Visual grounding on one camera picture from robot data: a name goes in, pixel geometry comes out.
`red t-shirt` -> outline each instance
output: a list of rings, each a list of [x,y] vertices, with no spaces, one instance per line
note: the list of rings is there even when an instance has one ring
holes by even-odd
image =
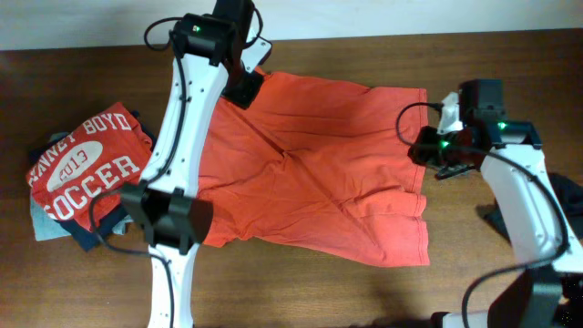
[[[51,219],[76,220],[89,231],[89,202],[126,181],[137,183],[151,145],[139,122],[117,103],[48,149],[26,174],[26,181]],[[118,204],[119,195],[96,204],[97,225]]]
[[[247,110],[221,99],[202,154],[199,197],[213,203],[205,243],[258,237],[390,267],[427,265],[424,168],[394,123],[418,88],[369,88],[285,73],[266,76]],[[404,137],[426,108],[402,118]]]

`folded shirt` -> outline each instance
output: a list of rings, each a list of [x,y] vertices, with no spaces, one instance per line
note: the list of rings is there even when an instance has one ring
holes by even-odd
[[[424,168],[394,123],[418,88],[369,88],[285,73],[268,75],[251,107],[221,99],[199,171],[214,217],[204,241],[252,237],[382,266],[427,265],[421,218]],[[426,108],[402,119],[415,140]]]
[[[53,220],[75,220],[90,231],[89,202],[126,181],[137,183],[151,155],[152,140],[117,103],[86,120],[47,149],[26,175],[31,195]],[[119,204],[119,196],[95,207],[98,223]]]
[[[131,115],[134,118],[139,118],[139,113],[136,110],[132,111]],[[150,149],[153,149],[156,144],[156,137],[141,123],[140,126],[142,131],[152,140]],[[30,165],[35,165],[47,149],[53,147],[67,135],[67,132],[56,133],[51,136],[46,145],[28,152]],[[75,220],[53,220],[49,218],[46,212],[36,204],[32,196],[30,198],[30,216],[33,221],[35,239],[37,241],[48,241],[55,238],[72,236],[84,251],[89,251],[99,244],[97,237],[92,232],[88,232],[79,226]],[[97,230],[102,237],[107,237],[111,232],[123,235],[126,233],[126,225],[129,222],[132,222],[131,217],[127,215],[121,205],[118,205],[101,220]]]

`brown wood surface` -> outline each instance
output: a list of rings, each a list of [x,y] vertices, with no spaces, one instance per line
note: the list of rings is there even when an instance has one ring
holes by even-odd
[[[122,101],[157,130],[171,53],[143,46],[0,52],[0,326],[146,327],[150,263],[70,238],[36,242],[26,153],[56,131]],[[511,118],[534,122],[550,171],[583,183],[583,31],[558,30],[276,42],[264,67],[368,86],[425,87],[503,78]],[[317,251],[236,241],[201,247],[192,311],[201,327],[347,327],[457,312],[465,287],[513,261],[476,208],[493,203],[479,174],[425,175],[431,266],[380,269]],[[137,229],[113,242],[146,249]],[[477,291],[487,306],[512,275]]]

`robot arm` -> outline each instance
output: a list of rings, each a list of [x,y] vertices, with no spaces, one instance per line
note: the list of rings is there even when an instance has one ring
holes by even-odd
[[[185,15],[170,33],[176,58],[159,140],[140,183],[121,190],[149,253],[169,262],[173,300],[164,266],[152,259],[150,328],[169,327],[172,315],[176,328],[193,324],[194,259],[212,218],[212,206],[195,199],[200,157],[219,98],[247,108],[263,82],[254,69],[271,43],[250,28],[254,12],[251,0],[219,0],[212,15]]]
[[[518,262],[547,262],[545,259],[562,252],[545,265],[525,269],[488,311],[468,315],[469,326],[548,327],[555,319],[559,299],[567,294],[565,281],[577,277],[583,282],[583,249],[562,209],[554,207],[557,197],[548,180],[542,142],[535,128],[529,122],[506,120],[499,80],[464,83],[460,95],[452,93],[444,100],[441,114],[438,129],[425,128],[418,138],[420,143],[436,147],[413,147],[414,161],[479,168],[496,196]],[[467,151],[468,148],[481,153]],[[486,156],[485,152],[510,159],[530,174]],[[443,318],[441,326],[465,325],[461,314],[451,313]]]

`black cable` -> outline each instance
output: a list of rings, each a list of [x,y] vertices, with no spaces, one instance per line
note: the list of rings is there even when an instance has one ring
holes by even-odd
[[[168,49],[168,47],[170,46],[170,39],[168,40],[168,43],[166,45],[162,46],[162,47],[157,47],[157,46],[151,45],[150,42],[148,41],[149,31],[152,28],[154,28],[154,27],[156,27],[156,26],[158,26],[158,25],[160,25],[162,23],[172,22],[172,21],[179,21],[181,19],[182,19],[182,17],[168,17],[168,18],[162,18],[162,19],[157,20],[156,22],[150,24],[148,26],[148,28],[146,28],[146,31],[144,32],[144,43],[146,44],[146,46],[149,49],[154,50],[154,51],[164,51],[164,50]]]
[[[127,255],[134,255],[134,256],[145,257],[145,258],[153,258],[153,259],[156,259],[156,260],[162,262],[162,265],[164,266],[164,271],[166,272],[166,278],[168,279],[168,288],[169,288],[169,296],[170,296],[170,328],[173,328],[174,327],[174,291],[172,290],[172,276],[170,274],[169,261],[166,261],[166,259],[164,259],[163,257],[161,257],[157,254],[150,254],[147,251],[127,250],[127,249],[122,249],[122,248],[113,246],[110,243],[108,243],[101,236],[99,231],[97,230],[97,225],[96,225],[95,216],[94,216],[95,215],[94,214],[95,205],[101,199],[115,195],[117,193],[119,193],[119,189],[105,191],[105,192],[98,194],[94,199],[91,200],[91,202],[89,203],[89,222],[91,223],[91,230],[93,230],[93,234],[96,236],[96,238],[99,240],[99,242],[101,242],[103,244],[103,246],[105,246],[107,249],[109,249],[111,251],[116,251],[116,252],[127,254]]]
[[[148,33],[149,31],[154,28],[155,26],[161,24],[161,23],[165,23],[165,22],[169,22],[169,21],[179,21],[180,19],[182,19],[181,17],[169,17],[169,18],[164,18],[164,19],[160,19],[159,21],[156,21],[154,23],[152,23],[150,26],[148,26],[148,28],[146,29],[146,32],[144,32],[144,42],[146,43],[146,46],[154,51],[164,51],[166,50],[169,45],[172,45],[172,51],[174,52],[174,57],[176,58],[176,62],[177,62],[177,66],[179,68],[179,75],[180,75],[180,84],[181,84],[181,92],[182,94],[180,95],[180,113],[179,113],[179,122],[177,124],[177,128],[176,128],[176,135],[174,136],[174,140],[172,141],[172,148],[170,149],[170,153],[168,155],[168,157],[166,158],[166,162],[164,163],[164,166],[162,167],[162,169],[160,169],[158,171],[158,173],[150,178],[150,179],[145,179],[143,181],[141,181],[141,183],[146,183],[147,185],[150,183],[153,183],[154,181],[160,179],[168,170],[170,164],[172,163],[172,160],[174,159],[174,156],[176,155],[176,151],[179,145],[179,139],[180,139],[180,132],[182,131],[182,126],[184,125],[184,117],[186,116],[186,103],[187,103],[187,90],[186,90],[186,78],[184,77],[184,68],[182,66],[182,62],[181,62],[181,56],[179,55],[179,51],[176,47],[176,43],[174,41],[174,34],[172,31],[169,32],[169,41],[168,43],[163,46],[163,47],[155,47],[153,45],[151,45],[148,41]],[[98,194],[94,199],[91,200],[91,203],[89,204],[89,221],[91,223],[91,229],[93,230],[93,233],[96,235],[96,238],[99,240],[99,242],[101,242],[106,248],[108,248],[111,251],[116,251],[116,252],[120,252],[123,254],[127,254],[127,255],[134,255],[134,256],[139,256],[139,257],[145,257],[145,258],[154,258],[159,260],[160,262],[162,262],[162,265],[164,266],[164,271],[166,272],[166,278],[168,280],[168,287],[169,287],[169,301],[170,301],[170,328],[174,327],[174,291],[172,289],[172,275],[170,274],[170,267],[169,267],[169,261],[166,261],[166,259],[164,259],[163,257],[157,255],[157,254],[151,254],[147,251],[136,251],[136,250],[127,250],[127,249],[122,249],[116,246],[113,246],[111,244],[109,244],[100,234],[99,231],[97,230],[97,225],[95,222],[95,217],[94,217],[94,208],[96,203],[108,196],[114,195],[116,193],[119,193],[119,190],[110,190],[110,191],[106,191],[103,193]]]
[[[251,41],[249,41],[245,44],[245,47],[243,49],[247,49],[248,47],[253,46],[255,44],[255,42],[257,42],[259,37],[261,36],[261,32],[263,32],[263,19],[261,18],[261,14],[259,13],[259,9],[257,9],[257,7],[255,7],[255,8],[253,8],[253,11],[255,12],[255,14],[257,14],[257,20],[259,20],[259,31],[257,32],[255,37]]]
[[[179,75],[180,75],[180,88],[182,94],[180,95],[180,113],[179,113],[179,122],[176,125],[176,134],[174,135],[174,140],[172,141],[172,147],[170,149],[170,153],[166,158],[166,162],[162,169],[158,170],[158,173],[150,178],[144,179],[140,183],[146,183],[147,185],[153,183],[157,179],[160,179],[166,171],[169,169],[170,164],[172,164],[172,160],[174,160],[174,156],[176,155],[176,150],[179,147],[180,141],[180,132],[182,132],[182,126],[184,125],[184,117],[186,117],[186,103],[187,103],[187,92],[186,92],[186,78],[184,77],[184,68],[182,67],[182,60],[181,55],[179,54],[179,50],[176,46],[174,41],[174,33],[172,31],[169,32],[169,43],[172,44],[172,51],[174,52],[174,57],[176,58],[176,64],[179,68]]]
[[[403,114],[409,108],[413,108],[415,106],[428,106],[430,108],[435,108],[435,109],[439,110],[439,109],[441,109],[442,104],[432,104],[432,103],[419,102],[419,103],[413,103],[413,104],[408,105],[405,108],[403,108],[403,110],[401,110],[401,112],[399,113],[399,116],[397,117],[397,120],[395,123],[397,137],[399,138],[399,140],[401,140],[401,142],[403,142],[405,145],[408,145],[410,147],[416,147],[416,148],[420,148],[420,149],[438,149],[438,150],[442,150],[442,151],[459,150],[459,151],[464,151],[464,152],[485,155],[485,156],[489,156],[493,159],[498,159],[498,160],[510,165],[511,167],[513,167],[513,168],[519,170],[520,172],[522,172],[523,174],[525,174],[528,177],[528,179],[530,181],[532,181],[533,183],[535,183],[535,185],[537,185],[537,187],[540,189],[540,191],[545,195],[548,202],[552,206],[553,211],[557,215],[558,225],[559,225],[559,228],[561,230],[562,241],[561,241],[561,244],[558,246],[557,251],[553,255],[548,256],[544,259],[540,259],[540,260],[536,260],[536,261],[529,261],[526,263],[511,265],[511,266],[507,266],[505,268],[493,270],[493,271],[486,273],[483,276],[477,278],[476,280],[474,280],[474,282],[472,282],[467,287],[467,289],[465,290],[465,293],[464,293],[464,298],[462,300],[462,320],[464,321],[464,327],[469,328],[469,322],[467,319],[467,305],[469,303],[470,295],[472,294],[472,292],[474,291],[474,289],[478,285],[480,285],[482,282],[485,282],[486,280],[488,280],[492,277],[495,277],[497,275],[500,275],[500,274],[514,272],[514,271],[518,271],[518,270],[534,269],[534,268],[538,268],[541,266],[549,265],[554,260],[560,258],[561,256],[563,256],[563,254],[565,254],[565,252],[569,248],[568,228],[567,228],[567,224],[566,224],[566,218],[565,218],[565,215],[563,214],[563,211],[560,208],[560,205],[557,203],[557,201],[553,197],[553,194],[548,190],[547,187],[545,187],[545,185],[540,181],[538,176],[532,174],[528,169],[525,169],[520,164],[514,162],[512,159],[508,159],[508,158],[506,158],[504,156],[500,156],[496,153],[482,150],[482,149],[478,149],[478,148],[473,148],[473,147],[462,147],[462,146],[450,144],[447,147],[442,148],[439,145],[417,144],[417,143],[413,143],[413,142],[410,142],[408,140],[405,140],[403,138],[403,136],[401,135],[401,131],[399,129],[399,122],[401,121],[401,117],[403,116]]]

